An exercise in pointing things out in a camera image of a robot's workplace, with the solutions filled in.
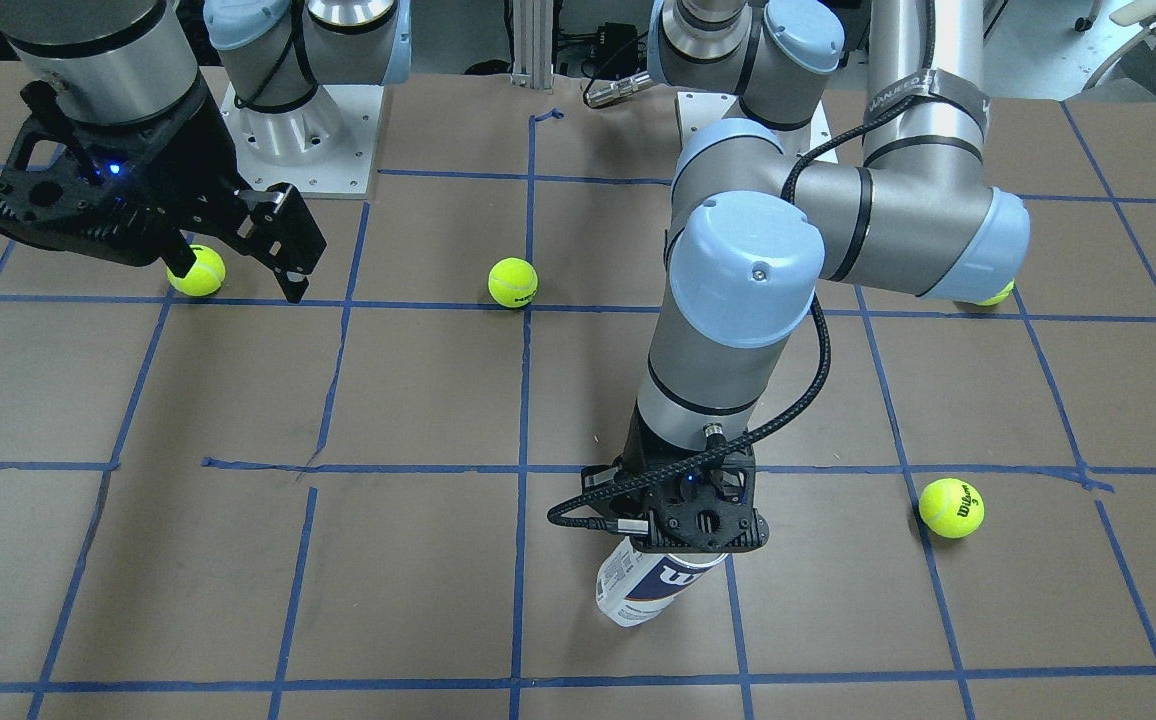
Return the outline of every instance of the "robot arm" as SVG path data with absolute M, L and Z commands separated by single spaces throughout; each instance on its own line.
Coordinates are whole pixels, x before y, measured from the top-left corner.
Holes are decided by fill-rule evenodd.
M 344 120 L 324 86 L 409 77 L 409 0 L 207 0 L 203 22 L 235 88 L 236 142 L 267 168 L 351 154 L 360 119 Z
M 766 539 L 751 443 L 827 378 L 816 304 L 810 391 L 762 428 L 747 421 L 816 279 L 986 300 L 1020 269 L 1030 223 L 1020 199 L 981 184 L 980 0 L 876 0 L 867 117 L 799 158 L 775 131 L 808 123 L 842 46 L 816 0 L 770 0 L 762 13 L 741 0 L 660 0 L 651 37 L 657 77 L 733 92 L 759 123 L 712 123 L 680 155 L 668 283 L 623 455 L 584 470 L 581 496 L 549 518 L 629 534 L 644 552 L 750 551 Z M 864 133 L 861 168 L 815 161 Z M 599 517 L 565 517 L 583 505 Z
M 255 110 L 312 99 L 313 77 L 369 82 L 361 68 L 372 67 L 399 82 L 408 72 L 408 0 L 319 0 L 306 17 L 303 3 L 296 14 L 272 13 L 280 0 L 266 13 L 246 5 L 247 17 L 227 17 L 252 37 L 223 55 Z M 294 42 L 287 28 L 299 20 L 312 29 Z M 286 35 L 267 32 L 274 25 Z M 377 27 L 385 32 L 369 32 Z M 254 190 L 236 172 L 236 147 L 166 0 L 0 0 L 0 29 L 39 77 L 22 91 L 31 114 L 0 178 L 1 233 L 116 263 L 161 259 L 179 277 L 194 261 L 181 231 L 210 233 L 272 269 L 287 300 L 302 299 L 325 238 L 292 184 Z M 267 36 L 296 53 L 262 55 Z M 381 60 L 361 64 L 365 46 Z M 42 142 L 65 151 L 30 168 Z

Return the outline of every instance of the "can label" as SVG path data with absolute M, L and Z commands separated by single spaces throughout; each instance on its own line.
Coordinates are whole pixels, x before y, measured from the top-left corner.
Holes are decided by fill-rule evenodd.
M 703 555 L 691 562 L 675 555 L 649 555 L 623 539 L 596 576 L 596 607 L 624 628 L 653 619 L 680 592 L 719 565 L 724 555 Z

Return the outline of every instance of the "silver arm segment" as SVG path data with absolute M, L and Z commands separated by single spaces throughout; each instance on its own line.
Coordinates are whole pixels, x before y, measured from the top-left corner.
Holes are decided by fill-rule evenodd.
M 890 104 L 911 92 L 929 101 L 867 133 L 861 168 L 808 165 L 798 178 L 796 206 L 824 238 L 822 279 L 986 300 L 1018 272 L 1030 223 L 1021 200 L 981 184 L 981 1 L 939 0 L 936 8 L 936 73 L 922 76 L 916 73 L 922 3 L 872 6 L 872 27 L 895 28 L 892 35 L 874 34 L 872 95 Z M 750 123 L 722 120 L 686 148 L 673 186 L 670 236 L 716 192 L 779 195 L 794 158 L 761 138 Z

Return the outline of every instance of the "tennis ball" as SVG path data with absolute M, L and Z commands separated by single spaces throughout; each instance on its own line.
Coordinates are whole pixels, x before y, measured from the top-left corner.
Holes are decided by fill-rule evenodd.
M 538 273 L 519 258 L 504 258 L 490 269 L 490 295 L 504 307 L 521 307 L 538 292 Z
M 975 305 L 979 307 L 990 307 L 993 305 L 999 305 L 1000 302 L 1003 302 L 1006 299 L 1006 297 L 1009 297 L 1010 292 L 1013 292 L 1013 281 L 1009 281 L 1009 284 L 1005 285 L 1005 289 L 998 292 L 995 297 L 991 297 L 991 299 L 983 302 L 976 302 Z
M 965 480 L 934 480 L 920 492 L 920 519 L 944 539 L 965 537 L 983 515 L 981 496 Z
M 191 252 L 195 252 L 195 262 L 191 265 L 185 279 L 177 277 L 175 270 L 165 268 L 170 284 L 176 291 L 191 297 L 205 297 L 217 292 L 222 281 L 227 279 L 227 266 L 222 263 L 222 255 L 205 245 L 193 245 Z

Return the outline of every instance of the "metal plate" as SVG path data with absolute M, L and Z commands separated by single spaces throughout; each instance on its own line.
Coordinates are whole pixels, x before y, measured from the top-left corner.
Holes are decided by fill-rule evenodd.
M 694 91 L 675 94 L 680 141 L 688 142 L 694 133 L 724 118 L 733 107 L 734 102 L 738 102 L 738 97 L 733 95 Z M 793 132 L 776 132 L 775 134 L 783 141 L 783 149 L 792 155 L 807 153 L 813 147 L 831 140 L 831 132 L 827 126 L 827 111 L 822 109 L 821 102 L 814 110 L 814 119 L 807 127 Z M 821 159 L 827 163 L 838 161 L 835 157 L 835 150 L 822 154 Z
M 378 123 L 381 119 L 381 86 L 325 86 L 338 103 L 342 123 L 351 136 L 341 150 L 327 159 L 309 165 L 272 165 L 249 151 L 240 131 L 240 116 L 234 111 L 235 88 L 227 87 L 222 99 L 222 119 L 236 144 L 236 165 L 249 184 L 262 188 L 287 181 L 298 186 L 303 196 L 354 196 L 363 199 L 373 176 L 373 157 L 378 146 Z

